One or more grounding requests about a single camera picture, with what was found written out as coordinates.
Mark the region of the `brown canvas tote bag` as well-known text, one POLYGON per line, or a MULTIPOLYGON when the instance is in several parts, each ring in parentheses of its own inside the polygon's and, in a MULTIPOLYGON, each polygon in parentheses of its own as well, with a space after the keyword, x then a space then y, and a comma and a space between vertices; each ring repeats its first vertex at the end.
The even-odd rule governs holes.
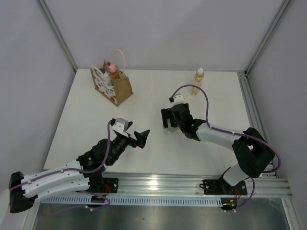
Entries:
POLYGON ((113 86, 109 86, 102 79, 102 72, 96 66, 90 67, 91 76, 94 83, 94 88, 105 98, 107 98, 113 105, 120 106, 124 101, 126 101, 130 96, 133 95, 132 86, 128 76, 126 75, 126 58, 124 53, 117 49, 111 56, 110 61, 104 60, 103 67, 109 73, 109 65, 114 64, 118 71, 120 78, 112 81, 113 86), (115 55, 120 53, 123 61, 123 68, 119 68, 115 63, 115 55))

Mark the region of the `cream capped white bottle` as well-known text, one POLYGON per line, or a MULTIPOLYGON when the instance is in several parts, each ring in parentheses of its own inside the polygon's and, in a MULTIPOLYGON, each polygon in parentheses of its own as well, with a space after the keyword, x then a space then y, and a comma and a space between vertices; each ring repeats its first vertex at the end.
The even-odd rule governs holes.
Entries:
POLYGON ((167 130, 169 132, 175 132, 177 130, 177 127, 168 127, 167 130))

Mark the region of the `aluminium frame post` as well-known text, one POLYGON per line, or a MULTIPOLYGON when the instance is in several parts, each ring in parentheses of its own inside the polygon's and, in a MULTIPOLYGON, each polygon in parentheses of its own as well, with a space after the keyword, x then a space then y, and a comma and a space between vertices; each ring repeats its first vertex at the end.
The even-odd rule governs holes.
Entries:
POLYGON ((250 62, 248 63, 248 66, 245 70, 246 76, 248 76, 251 73, 252 69, 254 68, 258 60, 261 58, 263 52, 265 51, 267 45, 269 44, 275 32, 277 31, 279 25, 281 24, 283 18, 285 17, 286 13, 290 9, 293 2, 294 2, 293 0, 283 0, 282 1, 280 7, 277 10, 277 13, 274 15, 272 21, 270 22, 268 29, 266 30, 250 62))
POLYGON ((42 15, 44 16, 47 24, 49 25, 50 30, 52 31, 57 43, 59 44, 62 53, 64 54, 65 58, 67 59, 70 67, 73 69, 73 71, 76 73, 78 70, 77 64, 74 60, 74 57, 71 54, 71 51, 56 23, 56 20, 54 16, 52 15, 52 12, 50 8, 48 7, 45 0, 36 0, 36 3, 38 4, 38 7, 40 8, 42 15))

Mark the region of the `right side aluminium rail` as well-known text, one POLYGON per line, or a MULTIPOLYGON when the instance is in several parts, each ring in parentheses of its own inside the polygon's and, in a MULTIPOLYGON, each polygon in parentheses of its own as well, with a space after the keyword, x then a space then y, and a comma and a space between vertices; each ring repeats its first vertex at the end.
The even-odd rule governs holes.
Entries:
MULTIPOLYGON (((264 127, 263 127, 263 124, 260 118, 259 110, 257 108, 254 95, 252 93, 252 89, 251 89, 249 80, 243 70, 239 70, 237 72, 237 75, 238 75, 238 80, 239 80, 243 100, 244 100, 247 115, 248 115, 249 124, 251 127, 259 131, 259 133, 262 135, 265 141, 268 141, 267 136, 264 132, 264 127)), ((278 163, 278 160, 275 157, 265 169, 266 171, 269 171, 269 172, 264 172, 262 175, 268 176, 268 177, 273 176, 273 177, 279 178, 279 175, 276 170, 277 163, 278 163)))

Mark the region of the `white bottle black cap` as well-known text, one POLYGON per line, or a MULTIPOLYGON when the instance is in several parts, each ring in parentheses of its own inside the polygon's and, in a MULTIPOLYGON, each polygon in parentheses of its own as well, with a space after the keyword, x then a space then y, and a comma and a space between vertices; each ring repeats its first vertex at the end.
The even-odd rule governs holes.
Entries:
POLYGON ((102 76, 102 79, 109 85, 109 86, 113 86, 113 83, 112 83, 112 80, 110 78, 110 75, 109 73, 104 69, 104 68, 100 68, 99 69, 103 76, 102 76))

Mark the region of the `amber liquid clear bottle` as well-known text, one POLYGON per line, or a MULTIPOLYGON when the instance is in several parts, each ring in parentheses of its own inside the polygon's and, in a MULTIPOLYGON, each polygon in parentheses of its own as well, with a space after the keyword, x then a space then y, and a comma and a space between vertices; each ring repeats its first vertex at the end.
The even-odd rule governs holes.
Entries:
POLYGON ((199 93, 199 88, 201 87, 203 78, 204 78, 204 70, 203 70, 203 68, 199 68, 195 72, 195 75, 194 75, 193 85, 195 85, 197 87, 196 88, 192 87, 192 90, 191 90, 192 96, 196 96, 199 93))

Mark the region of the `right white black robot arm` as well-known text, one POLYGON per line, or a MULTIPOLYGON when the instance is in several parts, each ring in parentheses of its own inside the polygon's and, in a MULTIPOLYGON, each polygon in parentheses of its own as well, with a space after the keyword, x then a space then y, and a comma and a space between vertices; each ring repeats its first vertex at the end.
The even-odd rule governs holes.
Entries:
POLYGON ((225 147, 235 154, 237 164, 227 169, 219 178, 218 187, 224 194, 231 193, 236 185, 247 178, 258 178, 277 156, 261 134, 254 128, 237 132, 209 125, 190 114, 187 103, 161 109, 164 128, 179 128, 189 139, 210 142, 225 147))

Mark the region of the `right aluminium frame post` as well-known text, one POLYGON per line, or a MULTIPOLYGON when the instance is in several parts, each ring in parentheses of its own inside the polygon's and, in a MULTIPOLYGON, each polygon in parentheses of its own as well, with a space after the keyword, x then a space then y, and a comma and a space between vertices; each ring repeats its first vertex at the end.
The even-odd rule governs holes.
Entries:
POLYGON ((254 68, 258 60, 261 58, 263 52, 265 51, 267 45, 269 44, 275 32, 277 31, 279 25, 281 24, 283 18, 285 17, 286 13, 290 9, 293 2, 294 2, 293 0, 283 0, 282 1, 280 7, 277 10, 277 13, 274 15, 272 21, 270 22, 268 29, 266 30, 250 62, 248 63, 248 66, 245 70, 246 76, 248 76, 251 73, 252 69, 254 68))

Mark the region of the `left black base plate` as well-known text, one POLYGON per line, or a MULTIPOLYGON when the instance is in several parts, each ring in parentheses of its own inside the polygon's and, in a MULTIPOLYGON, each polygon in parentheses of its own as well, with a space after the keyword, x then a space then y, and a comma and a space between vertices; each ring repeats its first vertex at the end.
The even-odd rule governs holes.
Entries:
POLYGON ((89 188, 83 189, 83 191, 90 193, 114 193, 118 192, 118 178, 91 178, 89 182, 89 188))

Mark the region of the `left aluminium frame post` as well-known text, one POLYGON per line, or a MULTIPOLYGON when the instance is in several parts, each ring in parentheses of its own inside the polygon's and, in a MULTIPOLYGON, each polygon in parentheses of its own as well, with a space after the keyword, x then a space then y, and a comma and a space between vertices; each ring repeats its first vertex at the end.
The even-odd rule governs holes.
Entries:
POLYGON ((52 31, 57 43, 59 44, 62 53, 64 54, 65 58, 67 59, 70 67, 73 69, 73 71, 76 73, 78 70, 77 64, 74 60, 74 57, 71 54, 71 51, 56 23, 56 20, 54 16, 52 15, 52 12, 50 8, 48 7, 45 0, 36 0, 36 3, 38 4, 38 7, 40 8, 42 15, 44 16, 47 24, 49 25, 50 30, 52 31))

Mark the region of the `aluminium mounting rail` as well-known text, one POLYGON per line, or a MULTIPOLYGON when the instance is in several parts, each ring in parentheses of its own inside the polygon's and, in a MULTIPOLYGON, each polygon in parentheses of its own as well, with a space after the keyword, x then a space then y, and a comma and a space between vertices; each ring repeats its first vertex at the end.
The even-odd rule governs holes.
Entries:
MULTIPOLYGON (((218 179, 209 175, 167 175, 148 173, 103 173, 103 177, 119 179, 121 196, 203 196, 199 187, 204 179, 218 179)), ((254 198, 293 197, 288 180, 273 176, 255 179, 254 198)))

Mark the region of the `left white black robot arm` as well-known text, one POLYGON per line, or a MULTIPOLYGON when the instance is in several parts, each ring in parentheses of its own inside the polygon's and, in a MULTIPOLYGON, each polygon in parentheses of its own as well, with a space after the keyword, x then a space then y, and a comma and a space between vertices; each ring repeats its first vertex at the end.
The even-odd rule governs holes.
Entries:
POLYGON ((97 193, 115 193, 117 183, 103 178, 102 173, 119 159, 127 147, 143 149, 150 134, 150 130, 135 131, 132 137, 127 132, 132 123, 121 118, 110 120, 107 132, 114 132, 114 139, 108 135, 63 166, 32 175, 14 172, 9 182, 10 212, 24 212, 36 202, 65 193, 81 192, 93 196, 97 193))

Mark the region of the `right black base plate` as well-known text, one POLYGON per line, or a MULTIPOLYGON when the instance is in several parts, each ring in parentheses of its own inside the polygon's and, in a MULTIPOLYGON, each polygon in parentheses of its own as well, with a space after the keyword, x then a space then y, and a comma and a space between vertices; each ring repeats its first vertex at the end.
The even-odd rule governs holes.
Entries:
POLYGON ((205 195, 246 196, 248 194, 244 181, 240 181, 237 185, 229 185, 223 179, 204 179, 199 187, 204 190, 205 195))

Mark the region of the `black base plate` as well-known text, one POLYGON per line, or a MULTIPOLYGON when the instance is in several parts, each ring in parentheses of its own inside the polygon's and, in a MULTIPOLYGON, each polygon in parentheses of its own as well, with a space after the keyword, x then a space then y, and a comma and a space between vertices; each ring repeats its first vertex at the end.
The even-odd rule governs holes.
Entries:
POLYGON ((118 178, 91 178, 89 182, 89 188, 83 189, 83 191, 90 193, 114 193, 118 192, 118 178))
POLYGON ((244 181, 240 181, 237 185, 229 185, 223 179, 204 179, 199 187, 204 190, 205 195, 246 196, 248 194, 244 181))

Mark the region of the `pink capped small bottle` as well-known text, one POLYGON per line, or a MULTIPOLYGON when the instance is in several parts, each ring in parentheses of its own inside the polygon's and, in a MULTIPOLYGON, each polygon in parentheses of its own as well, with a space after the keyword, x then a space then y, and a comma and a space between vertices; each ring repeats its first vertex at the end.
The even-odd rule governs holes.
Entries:
POLYGON ((114 64, 109 65, 109 74, 112 81, 115 81, 116 79, 120 78, 119 71, 114 64))

